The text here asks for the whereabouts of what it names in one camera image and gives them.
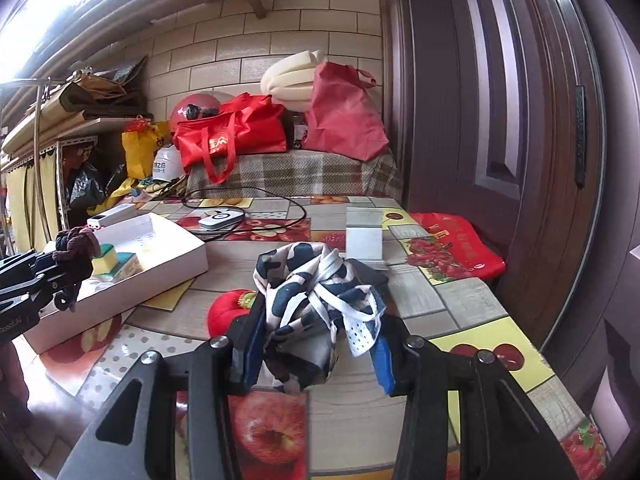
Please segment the dark knitted scrunchie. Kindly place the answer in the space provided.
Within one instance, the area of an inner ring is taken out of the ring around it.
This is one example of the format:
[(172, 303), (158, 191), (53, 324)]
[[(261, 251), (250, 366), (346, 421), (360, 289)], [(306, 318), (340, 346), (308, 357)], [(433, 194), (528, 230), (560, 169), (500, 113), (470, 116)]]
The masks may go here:
[(79, 286), (92, 274), (92, 260), (101, 255), (101, 247), (92, 229), (76, 226), (58, 232), (55, 237), (52, 258), (70, 279), (70, 284)]

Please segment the black white patterned cloth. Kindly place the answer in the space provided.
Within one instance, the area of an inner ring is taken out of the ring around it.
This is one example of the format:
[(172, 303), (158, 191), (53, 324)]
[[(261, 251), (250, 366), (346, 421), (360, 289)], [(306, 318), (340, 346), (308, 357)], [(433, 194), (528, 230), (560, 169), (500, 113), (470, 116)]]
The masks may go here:
[(291, 394), (326, 382), (339, 334), (353, 356), (369, 352), (382, 328), (385, 302), (357, 273), (356, 261), (320, 242), (264, 252), (253, 274), (265, 299), (264, 362), (273, 387)]

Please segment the green yellow sponge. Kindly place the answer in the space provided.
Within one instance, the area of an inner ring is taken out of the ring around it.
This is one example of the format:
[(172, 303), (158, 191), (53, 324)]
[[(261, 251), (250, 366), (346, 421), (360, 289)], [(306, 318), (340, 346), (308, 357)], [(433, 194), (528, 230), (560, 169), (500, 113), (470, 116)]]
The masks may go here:
[(92, 274), (110, 274), (117, 266), (117, 252), (112, 244), (101, 244), (99, 255), (92, 259)]

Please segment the black plastic bag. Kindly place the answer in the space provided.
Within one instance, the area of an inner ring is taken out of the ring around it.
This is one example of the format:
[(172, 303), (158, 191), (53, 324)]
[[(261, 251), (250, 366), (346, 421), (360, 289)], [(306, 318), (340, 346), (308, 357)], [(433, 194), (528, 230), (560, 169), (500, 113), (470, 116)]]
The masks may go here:
[(106, 199), (105, 183), (91, 162), (83, 162), (70, 172), (66, 184), (66, 198), (70, 209), (88, 209)]

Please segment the white cardboard tray box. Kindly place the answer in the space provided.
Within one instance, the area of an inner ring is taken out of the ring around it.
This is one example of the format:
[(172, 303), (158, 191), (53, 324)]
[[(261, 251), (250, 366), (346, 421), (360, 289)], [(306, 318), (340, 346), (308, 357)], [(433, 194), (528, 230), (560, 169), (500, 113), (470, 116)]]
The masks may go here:
[(101, 244), (113, 245), (119, 254), (133, 255), (139, 271), (116, 282), (88, 278), (73, 312), (47, 306), (40, 322), (25, 333), (36, 353), (208, 270), (205, 243), (152, 212), (99, 229), (96, 238)]

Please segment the yellow shopping bag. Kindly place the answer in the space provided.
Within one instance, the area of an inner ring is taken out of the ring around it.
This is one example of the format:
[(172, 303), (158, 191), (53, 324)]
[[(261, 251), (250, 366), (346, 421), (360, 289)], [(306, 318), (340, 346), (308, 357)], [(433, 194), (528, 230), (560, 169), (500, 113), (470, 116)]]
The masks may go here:
[(126, 123), (122, 132), (127, 177), (148, 178), (153, 171), (157, 151), (170, 142), (169, 122), (150, 122), (141, 116)]

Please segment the white helmet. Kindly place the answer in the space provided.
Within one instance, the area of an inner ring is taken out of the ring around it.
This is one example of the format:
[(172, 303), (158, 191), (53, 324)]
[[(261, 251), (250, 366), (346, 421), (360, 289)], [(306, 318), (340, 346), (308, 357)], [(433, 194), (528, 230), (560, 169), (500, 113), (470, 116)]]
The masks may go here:
[(157, 151), (152, 168), (154, 181), (170, 182), (180, 179), (185, 174), (180, 153), (174, 144), (163, 146)]

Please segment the small white round-button device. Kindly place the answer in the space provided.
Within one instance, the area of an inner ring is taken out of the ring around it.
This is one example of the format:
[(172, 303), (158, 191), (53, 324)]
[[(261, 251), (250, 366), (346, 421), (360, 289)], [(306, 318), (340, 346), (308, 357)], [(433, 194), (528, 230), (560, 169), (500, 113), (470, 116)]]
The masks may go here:
[(198, 226), (205, 231), (218, 231), (237, 226), (244, 220), (245, 212), (240, 208), (220, 208), (198, 220)]

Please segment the black charger block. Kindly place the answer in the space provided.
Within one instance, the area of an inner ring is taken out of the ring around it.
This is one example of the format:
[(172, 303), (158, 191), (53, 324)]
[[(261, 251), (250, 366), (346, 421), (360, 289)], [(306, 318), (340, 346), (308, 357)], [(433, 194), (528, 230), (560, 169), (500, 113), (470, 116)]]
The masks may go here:
[(346, 263), (352, 270), (350, 282), (353, 285), (370, 285), (381, 295), (388, 289), (388, 277), (383, 271), (375, 270), (357, 259), (347, 259)]

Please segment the red helmet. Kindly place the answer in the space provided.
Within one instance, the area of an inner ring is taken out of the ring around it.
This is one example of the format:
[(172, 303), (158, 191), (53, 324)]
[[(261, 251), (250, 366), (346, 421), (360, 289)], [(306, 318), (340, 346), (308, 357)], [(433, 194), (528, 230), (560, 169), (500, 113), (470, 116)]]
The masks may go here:
[(218, 114), (221, 102), (210, 93), (191, 93), (171, 109), (168, 122), (171, 132), (176, 132), (180, 122), (213, 117)]

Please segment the red tote bag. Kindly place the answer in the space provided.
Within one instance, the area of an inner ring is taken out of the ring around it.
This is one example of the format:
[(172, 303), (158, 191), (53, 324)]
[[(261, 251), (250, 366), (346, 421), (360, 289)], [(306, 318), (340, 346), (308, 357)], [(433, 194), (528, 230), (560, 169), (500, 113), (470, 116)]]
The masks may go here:
[(217, 115), (179, 122), (174, 144), (183, 170), (198, 165), (213, 184), (224, 183), (241, 155), (285, 153), (285, 107), (271, 96), (246, 92), (221, 105)]

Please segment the plaid blanket cushion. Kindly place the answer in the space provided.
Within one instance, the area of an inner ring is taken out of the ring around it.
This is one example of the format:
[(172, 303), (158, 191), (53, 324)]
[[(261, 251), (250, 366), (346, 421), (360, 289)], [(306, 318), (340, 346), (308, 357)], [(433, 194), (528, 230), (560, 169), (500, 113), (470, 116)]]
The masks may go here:
[(221, 184), (202, 164), (186, 179), (190, 198), (282, 196), (375, 196), (401, 200), (402, 177), (391, 152), (360, 162), (339, 154), (294, 150), (242, 155)]

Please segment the cream foam roll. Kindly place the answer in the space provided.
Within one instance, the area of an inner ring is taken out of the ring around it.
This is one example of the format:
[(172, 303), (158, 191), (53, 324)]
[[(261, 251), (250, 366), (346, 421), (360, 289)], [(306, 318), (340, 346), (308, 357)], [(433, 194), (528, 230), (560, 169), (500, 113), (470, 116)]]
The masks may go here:
[(302, 51), (274, 63), (262, 75), (260, 93), (290, 112), (310, 110), (314, 71), (326, 60), (321, 50)]

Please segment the brown wooden door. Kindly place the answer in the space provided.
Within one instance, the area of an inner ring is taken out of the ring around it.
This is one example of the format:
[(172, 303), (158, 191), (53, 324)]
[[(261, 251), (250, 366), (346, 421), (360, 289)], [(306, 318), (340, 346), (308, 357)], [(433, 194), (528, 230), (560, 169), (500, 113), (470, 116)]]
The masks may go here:
[(416, 211), (469, 220), (567, 388), (639, 331), (639, 0), (383, 0), (384, 118)]

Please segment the dark red fabric bag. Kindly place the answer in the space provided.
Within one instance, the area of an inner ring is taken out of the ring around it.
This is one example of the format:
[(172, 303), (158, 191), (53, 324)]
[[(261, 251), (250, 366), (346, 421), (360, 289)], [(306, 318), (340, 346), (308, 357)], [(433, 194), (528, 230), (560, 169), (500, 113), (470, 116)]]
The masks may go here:
[(314, 70), (303, 149), (368, 162), (388, 148), (378, 110), (368, 95), (376, 80), (351, 65), (323, 62)]

